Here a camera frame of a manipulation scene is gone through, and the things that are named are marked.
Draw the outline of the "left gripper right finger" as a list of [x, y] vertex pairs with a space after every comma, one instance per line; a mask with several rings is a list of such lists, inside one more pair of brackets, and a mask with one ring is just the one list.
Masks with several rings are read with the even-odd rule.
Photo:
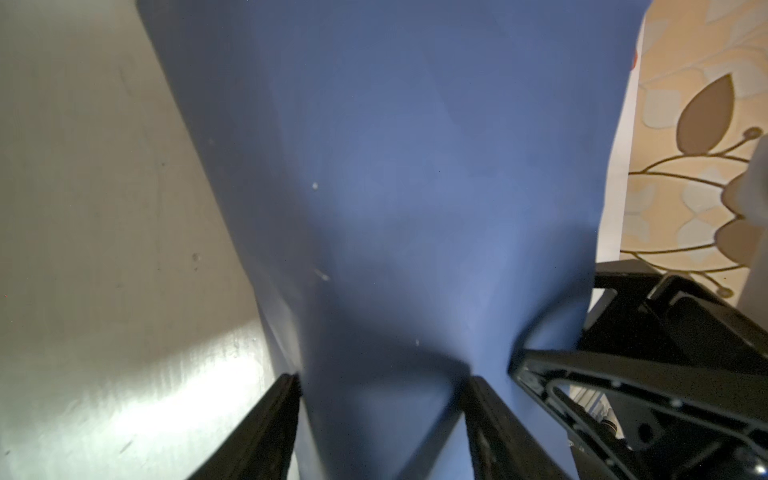
[[476, 479], [568, 479], [480, 376], [463, 384], [463, 413]]

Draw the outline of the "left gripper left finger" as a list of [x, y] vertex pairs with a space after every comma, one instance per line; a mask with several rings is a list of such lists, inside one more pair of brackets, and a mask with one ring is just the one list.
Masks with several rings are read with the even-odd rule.
[[299, 377], [280, 375], [190, 478], [286, 480], [297, 434], [300, 399]]

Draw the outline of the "light blue wrapping paper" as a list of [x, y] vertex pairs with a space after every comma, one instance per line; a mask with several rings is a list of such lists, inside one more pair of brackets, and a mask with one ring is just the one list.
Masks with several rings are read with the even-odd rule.
[[573, 348], [645, 1], [141, 1], [253, 286], [299, 375], [304, 479], [469, 479], [483, 377]]

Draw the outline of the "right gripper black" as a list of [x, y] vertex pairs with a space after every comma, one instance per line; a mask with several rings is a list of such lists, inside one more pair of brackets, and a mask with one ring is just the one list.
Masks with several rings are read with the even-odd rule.
[[[764, 479], [767, 334], [697, 282], [599, 265], [582, 351], [525, 350], [510, 377], [613, 479]], [[611, 435], [567, 395], [598, 391]]]

